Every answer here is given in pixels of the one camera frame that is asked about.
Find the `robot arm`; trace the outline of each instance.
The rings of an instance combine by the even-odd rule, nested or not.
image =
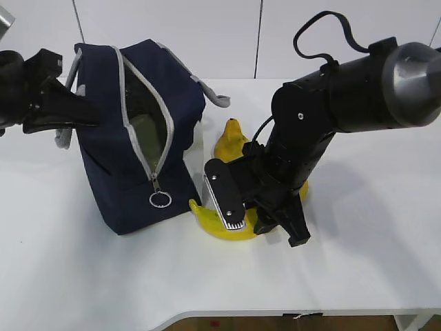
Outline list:
[[[0,38],[13,22],[0,6]],[[22,124],[24,133],[98,125],[98,110],[57,80],[62,64],[61,55],[45,49],[27,61],[17,52],[0,52],[0,137],[14,124]]]
[[[369,53],[339,64],[329,54],[304,55],[299,36],[315,21],[335,15],[351,47]],[[327,61],[319,71],[285,83],[274,95],[274,128],[267,144],[255,139],[244,157],[205,165],[206,182],[227,229],[244,226],[244,207],[258,207],[256,234],[281,225],[291,246],[310,237],[299,190],[337,132],[425,126],[441,112],[441,54],[421,43],[398,46],[395,38],[359,46],[346,18],[321,12],[294,37],[307,59]]]

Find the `black cable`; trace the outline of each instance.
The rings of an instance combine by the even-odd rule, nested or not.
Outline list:
[[[296,50],[297,54],[304,58],[304,59],[316,59],[318,57],[322,57],[327,61],[327,63],[333,63],[335,62],[334,58],[327,54],[327,53],[320,53],[315,55],[305,55],[298,49],[298,39],[300,38],[301,34],[306,31],[310,26],[312,26],[315,22],[317,22],[319,19],[327,16],[327,15],[333,15],[337,17],[337,19],[340,21],[340,24],[343,28],[343,33],[345,34],[346,42],[351,46],[354,50],[361,52],[361,53],[369,53],[369,50],[367,48],[364,48],[356,42],[356,40],[353,38],[352,31],[351,31],[351,25],[349,24],[347,18],[340,14],[339,12],[331,12],[331,11],[324,11],[319,12],[316,16],[314,16],[312,19],[310,19],[306,24],[300,28],[300,30],[296,33],[296,35],[293,38],[293,46],[294,50]]]
[[[251,140],[251,147],[249,148],[249,150],[253,150],[253,146],[254,143],[257,140],[257,137],[259,137],[259,134],[262,132],[262,130],[265,128],[265,126],[268,125],[269,122],[271,122],[274,119],[273,115],[271,115],[265,122],[263,122],[263,124],[259,127],[259,129],[257,129],[256,133],[253,136],[253,139]]]

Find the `navy blue bag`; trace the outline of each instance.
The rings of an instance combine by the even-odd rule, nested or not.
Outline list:
[[[100,110],[97,128],[77,130],[85,170],[104,221],[126,234],[189,211],[200,201],[183,161],[193,144],[205,97],[217,96],[161,44],[146,40],[117,49],[75,45],[68,77],[77,94]],[[71,132],[56,141],[68,148]]]

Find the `bag handle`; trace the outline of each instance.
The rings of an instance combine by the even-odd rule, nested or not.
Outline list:
[[[68,90],[71,90],[72,86],[74,85],[75,76],[78,72],[82,55],[83,55],[83,52],[79,48],[75,54],[74,61],[72,62],[72,66],[70,67],[69,74],[66,79],[65,86]],[[76,91],[76,95],[84,97],[85,96],[85,86],[79,86],[78,90]],[[72,141],[72,128],[64,128],[64,129],[56,129],[55,130],[55,143],[58,148],[64,148],[65,150],[68,150],[70,147],[71,141]]]
[[[199,85],[201,85],[202,91],[204,92],[205,96],[216,106],[221,108],[228,108],[231,104],[231,98],[227,97],[226,95],[217,95],[212,88],[210,88],[204,81],[199,79],[197,76],[195,76],[189,68],[185,66],[185,64],[167,47],[164,46],[162,43],[156,43],[160,48],[164,49],[167,53],[169,53],[173,59],[176,60],[184,69],[188,71],[190,74],[190,78],[193,79],[195,82],[197,82]]]

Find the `gray zipper trim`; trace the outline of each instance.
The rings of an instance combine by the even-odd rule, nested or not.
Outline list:
[[[136,157],[141,162],[141,165],[144,168],[144,171],[149,180],[152,180],[152,171],[144,158],[143,151],[138,142],[138,138],[136,137],[135,129],[132,124],[130,124],[129,117],[127,115],[127,108],[125,106],[125,77],[124,77],[124,62],[123,55],[119,51],[118,48],[112,46],[115,50],[116,57],[118,58],[118,67],[119,67],[119,93],[121,95],[121,115],[123,117],[123,125],[129,134],[130,143],[132,144],[133,151],[135,152]]]
[[[158,91],[154,88],[154,86],[139,72],[139,70],[128,60],[126,59],[120,52],[120,50],[116,47],[113,47],[115,49],[116,55],[118,57],[118,64],[119,64],[119,81],[120,81],[120,93],[121,93],[121,112],[123,115],[123,123],[126,127],[127,131],[129,132],[130,141],[132,143],[133,149],[135,151],[136,156],[138,157],[139,161],[144,167],[144,170],[149,178],[155,179],[156,176],[161,172],[162,167],[164,166],[165,160],[167,158],[168,152],[170,151],[170,148],[172,147],[173,142],[173,136],[174,136],[174,123],[173,118],[170,115],[170,112],[165,105],[165,102],[163,98],[160,96]],[[133,72],[133,74],[136,76],[136,78],[139,79],[139,81],[144,84],[144,86],[152,93],[153,97],[156,99],[156,101],[159,104],[159,108],[161,109],[161,112],[164,116],[165,120],[165,126],[167,127],[167,140],[165,142],[164,151],[161,155],[161,158],[158,161],[158,165],[156,169],[153,171],[150,169],[147,160],[145,159],[141,147],[138,142],[138,138],[136,137],[136,132],[133,126],[130,124],[128,116],[127,116],[127,108],[125,104],[125,79],[124,79],[124,64]]]

